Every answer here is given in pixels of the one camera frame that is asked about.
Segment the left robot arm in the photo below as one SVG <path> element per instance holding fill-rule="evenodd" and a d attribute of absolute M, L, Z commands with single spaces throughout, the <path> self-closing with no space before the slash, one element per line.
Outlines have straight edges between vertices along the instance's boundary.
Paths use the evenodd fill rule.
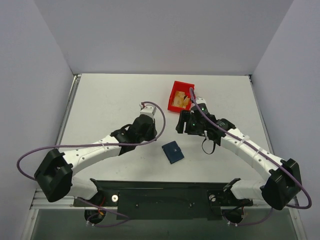
<path fill-rule="evenodd" d="M 83 180 L 76 174 L 107 158 L 117 157 L 136 148 L 136 144 L 153 140 L 157 135 L 155 119 L 146 114 L 132 124 L 102 138 L 94 147 L 83 147 L 60 152 L 50 150 L 34 174 L 46 199 L 52 203 L 65 196 L 80 197 L 97 206 L 103 200 L 95 180 Z"/>

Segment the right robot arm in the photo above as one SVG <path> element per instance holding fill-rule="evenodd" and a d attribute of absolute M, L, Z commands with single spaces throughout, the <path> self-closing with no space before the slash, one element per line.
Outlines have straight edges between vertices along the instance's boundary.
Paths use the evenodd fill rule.
<path fill-rule="evenodd" d="M 300 166 L 293 160 L 284 160 L 255 144 L 225 118 L 216 119 L 209 114 L 204 103 L 179 114 L 176 131 L 179 134 L 203 136 L 223 147 L 251 166 L 261 181 L 234 180 L 223 192 L 224 201 L 230 205 L 239 200 L 264 200 L 276 210 L 282 210 L 300 192 Z"/>

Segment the blue leather card holder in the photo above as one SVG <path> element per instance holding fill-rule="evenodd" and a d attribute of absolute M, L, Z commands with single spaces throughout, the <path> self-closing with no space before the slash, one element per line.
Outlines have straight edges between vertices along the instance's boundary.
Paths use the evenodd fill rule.
<path fill-rule="evenodd" d="M 174 164 L 185 158 L 176 141 L 166 143 L 161 148 L 170 164 Z"/>

